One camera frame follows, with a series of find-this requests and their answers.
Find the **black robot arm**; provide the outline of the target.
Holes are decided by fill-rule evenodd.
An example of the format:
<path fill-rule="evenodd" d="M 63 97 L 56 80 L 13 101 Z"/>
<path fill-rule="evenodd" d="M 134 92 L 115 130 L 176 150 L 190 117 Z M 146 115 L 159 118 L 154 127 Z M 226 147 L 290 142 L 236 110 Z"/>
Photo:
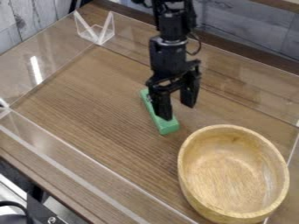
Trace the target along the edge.
<path fill-rule="evenodd" d="M 154 75 L 146 85 L 155 114 L 174 118 L 171 93 L 180 91 L 182 104 L 190 108 L 200 90 L 200 61 L 187 60 L 188 35 L 196 27 L 192 0 L 152 0 L 159 34 L 150 38 L 150 63 Z"/>

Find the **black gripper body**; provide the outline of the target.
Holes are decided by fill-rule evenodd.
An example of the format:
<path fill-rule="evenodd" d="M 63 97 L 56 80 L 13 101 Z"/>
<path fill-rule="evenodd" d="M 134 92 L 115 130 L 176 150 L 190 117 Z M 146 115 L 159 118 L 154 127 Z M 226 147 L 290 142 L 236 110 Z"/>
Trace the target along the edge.
<path fill-rule="evenodd" d="M 150 89 L 174 91 L 182 89 L 183 76 L 190 71 L 199 71 L 200 61 L 187 60 L 188 40 L 167 41 L 162 37 L 150 38 L 150 64 L 152 76 L 146 82 Z"/>

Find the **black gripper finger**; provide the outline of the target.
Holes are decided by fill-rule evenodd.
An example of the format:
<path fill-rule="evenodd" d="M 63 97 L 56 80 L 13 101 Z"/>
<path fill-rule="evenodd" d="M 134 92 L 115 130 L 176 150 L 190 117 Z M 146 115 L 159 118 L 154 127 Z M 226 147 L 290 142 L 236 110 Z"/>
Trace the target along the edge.
<path fill-rule="evenodd" d="M 154 106 L 155 114 L 162 117 L 166 121 L 171 121 L 174 118 L 171 94 L 168 91 L 160 91 L 150 89 L 150 96 Z"/>
<path fill-rule="evenodd" d="M 180 101 L 182 104 L 192 108 L 198 101 L 200 91 L 202 74 L 190 71 L 182 78 Z"/>

